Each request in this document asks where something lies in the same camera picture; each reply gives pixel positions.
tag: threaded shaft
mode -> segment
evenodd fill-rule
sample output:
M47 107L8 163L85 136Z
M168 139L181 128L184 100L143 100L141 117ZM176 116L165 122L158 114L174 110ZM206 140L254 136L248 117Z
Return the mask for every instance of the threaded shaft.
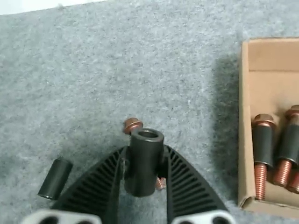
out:
M165 178L159 178L157 177L157 182L156 182L156 189L157 190L163 190L166 188L166 179Z
M264 200L266 192L267 166L263 163L255 165L256 199Z
M291 169L292 169L291 161L281 160L278 169L274 175L273 183L275 185L285 187L288 183Z
M290 192L299 194L299 171L296 172L294 178L288 185L288 190Z

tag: bolt head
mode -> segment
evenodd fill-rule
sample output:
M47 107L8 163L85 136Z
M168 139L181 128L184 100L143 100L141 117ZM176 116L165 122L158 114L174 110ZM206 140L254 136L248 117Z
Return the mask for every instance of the bolt head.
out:
M268 123L270 125L275 125L273 117L267 113L261 113L254 117L253 124L256 125L259 123Z
M143 127L142 121L138 120L137 118L129 118L125 121L124 133L131 134L131 131L137 127Z
M299 105L293 105L287 112L285 113L285 117L290 119L293 115L299 115Z

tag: cardboard box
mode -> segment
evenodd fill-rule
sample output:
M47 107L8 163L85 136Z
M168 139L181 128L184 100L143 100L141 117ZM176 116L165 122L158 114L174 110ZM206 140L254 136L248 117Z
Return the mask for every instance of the cardboard box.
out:
M271 114L280 134L284 113L299 104L299 39L258 39L242 44L239 79L239 206L299 218L299 195L266 183L265 201L255 200L251 122Z

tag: carpet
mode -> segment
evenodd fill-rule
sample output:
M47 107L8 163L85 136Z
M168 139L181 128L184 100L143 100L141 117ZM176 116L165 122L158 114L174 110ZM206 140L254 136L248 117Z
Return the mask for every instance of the carpet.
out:
M37 192L55 158L74 163L68 187L128 144L130 116L161 131L237 223L298 223L236 205L240 45L299 36L298 10L282 0L112 0L0 16L0 223L52 204ZM120 199L121 223L166 223L165 191Z

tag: copper bolt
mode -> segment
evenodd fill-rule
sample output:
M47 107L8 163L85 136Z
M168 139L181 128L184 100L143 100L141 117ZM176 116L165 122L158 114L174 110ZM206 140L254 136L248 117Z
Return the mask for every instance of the copper bolt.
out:
M261 113L255 116L252 126L271 126L275 127L274 119L271 115ZM262 162L257 162L254 165L255 182L256 182L256 199L264 200L266 192L267 180L267 165Z
M289 120L289 124L299 125L299 105L293 105L286 113L285 117ZM288 159L282 159L279 162L273 183L275 185L286 187L289 175L292 169L292 162Z
M288 190L290 192L299 194L299 171L296 172L294 178L288 185Z
M157 177L156 189L163 190L164 188L166 188L166 179L163 177L162 178Z
M267 166L263 163L257 163L254 166L254 174L256 179L256 199L265 200Z
M131 131L137 127L143 127L142 121L137 118L129 118L125 121L124 133L131 134Z

